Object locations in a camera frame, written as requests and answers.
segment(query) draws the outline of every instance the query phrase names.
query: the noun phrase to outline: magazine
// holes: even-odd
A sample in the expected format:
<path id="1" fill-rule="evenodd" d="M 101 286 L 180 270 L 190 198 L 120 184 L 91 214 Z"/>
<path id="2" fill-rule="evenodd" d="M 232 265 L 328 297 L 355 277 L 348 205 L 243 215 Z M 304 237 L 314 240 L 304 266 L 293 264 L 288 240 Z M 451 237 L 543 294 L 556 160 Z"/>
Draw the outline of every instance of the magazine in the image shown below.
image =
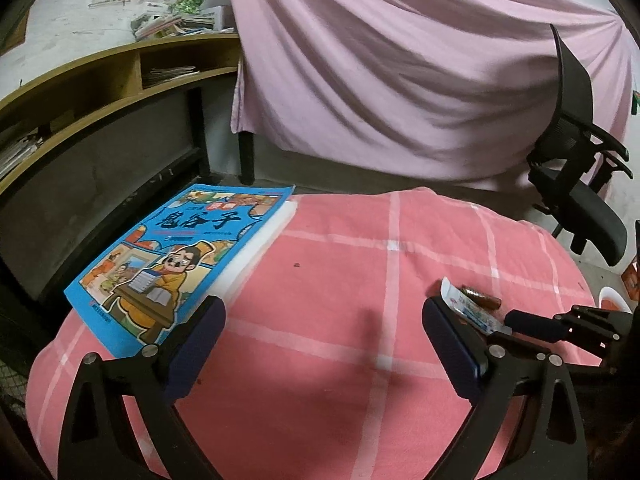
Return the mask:
<path id="1" fill-rule="evenodd" d="M 112 244 L 65 295 L 114 357 L 160 344 L 291 192 L 195 184 Z"/>

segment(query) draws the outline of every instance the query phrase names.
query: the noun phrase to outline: blue gripper pad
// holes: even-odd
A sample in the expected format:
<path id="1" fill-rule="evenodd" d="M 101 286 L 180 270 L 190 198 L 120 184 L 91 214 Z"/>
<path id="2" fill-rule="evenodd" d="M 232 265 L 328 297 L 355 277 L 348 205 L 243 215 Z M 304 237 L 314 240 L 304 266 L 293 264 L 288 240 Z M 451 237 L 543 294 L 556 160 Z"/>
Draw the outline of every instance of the blue gripper pad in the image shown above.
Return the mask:
<path id="1" fill-rule="evenodd" d="M 472 333 L 474 329 L 463 324 L 439 296 L 428 298 L 424 302 L 422 326 L 456 393 L 475 406 L 482 393 L 480 379 L 484 373 L 483 363 L 476 360 L 472 349 L 464 340 L 469 342 L 469 338 L 477 338 L 476 341 L 471 341 L 479 343 L 474 345 L 476 351 L 481 350 L 484 343 L 477 334 Z M 459 332 L 461 330 L 472 332 L 463 334 Z"/>
<path id="2" fill-rule="evenodd" d="M 225 322 L 225 304 L 220 298 L 208 296 L 189 320 L 175 327 L 162 343 L 161 351 L 168 362 L 164 384 L 167 403 L 189 395 Z"/>

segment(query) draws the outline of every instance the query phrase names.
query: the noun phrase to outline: pink checkered cloth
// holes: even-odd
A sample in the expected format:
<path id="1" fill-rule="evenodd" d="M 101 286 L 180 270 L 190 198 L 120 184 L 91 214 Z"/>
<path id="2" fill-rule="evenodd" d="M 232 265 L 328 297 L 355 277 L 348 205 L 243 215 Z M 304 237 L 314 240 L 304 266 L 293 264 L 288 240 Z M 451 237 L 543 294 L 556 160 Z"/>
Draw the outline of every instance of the pink checkered cloth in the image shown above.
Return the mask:
<path id="1" fill-rule="evenodd" d="M 421 325 L 443 276 L 499 296 L 502 314 L 593 305 L 569 255 L 527 222 L 428 189 L 299 198 L 177 403 L 227 480 L 423 478 L 469 410 Z M 68 394 L 90 351 L 110 357 L 72 312 L 31 369 L 28 421 L 54 475 Z M 598 363 L 571 346 L 561 352 Z M 148 464 L 163 473 L 140 414 L 129 413 Z"/>

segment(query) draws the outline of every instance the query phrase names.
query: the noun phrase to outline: pink curtain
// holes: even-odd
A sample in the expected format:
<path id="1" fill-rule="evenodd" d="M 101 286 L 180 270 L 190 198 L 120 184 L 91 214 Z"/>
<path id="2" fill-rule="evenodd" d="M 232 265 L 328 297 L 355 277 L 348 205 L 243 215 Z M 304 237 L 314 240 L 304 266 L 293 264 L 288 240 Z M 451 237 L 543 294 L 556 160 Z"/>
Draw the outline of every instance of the pink curtain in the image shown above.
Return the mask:
<path id="1" fill-rule="evenodd" d="M 587 68 L 594 122 L 623 137 L 622 20 L 574 0 L 232 0 L 244 49 L 232 129 L 284 150 L 504 187 L 557 95 L 551 30 Z"/>

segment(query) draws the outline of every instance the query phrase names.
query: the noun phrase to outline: pink bed sheet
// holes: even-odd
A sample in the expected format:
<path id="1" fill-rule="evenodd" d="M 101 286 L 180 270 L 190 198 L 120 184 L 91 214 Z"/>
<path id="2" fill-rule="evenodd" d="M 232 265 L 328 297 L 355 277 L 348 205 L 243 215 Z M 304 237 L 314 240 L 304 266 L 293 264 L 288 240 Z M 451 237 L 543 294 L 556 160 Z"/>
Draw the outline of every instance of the pink bed sheet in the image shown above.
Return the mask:
<path id="1" fill-rule="evenodd" d="M 224 478 L 423 478 L 469 410 L 421 326 L 422 304 L 443 276 L 500 296 L 502 313 L 593 305 L 569 255 L 527 222 L 424 188 L 302 197 L 227 305 L 223 335 L 177 403 Z M 54 475 L 68 394 L 90 351 L 110 358 L 72 312 L 31 369 L 28 422 Z M 163 472 L 128 407 L 143 454 Z M 501 436 L 483 474 L 505 445 Z"/>
<path id="2" fill-rule="evenodd" d="M 629 35 L 575 0 L 232 0 L 244 62 L 232 129 L 387 173 L 490 189 L 526 183 L 558 60 L 591 75 L 594 122 L 621 139 Z"/>

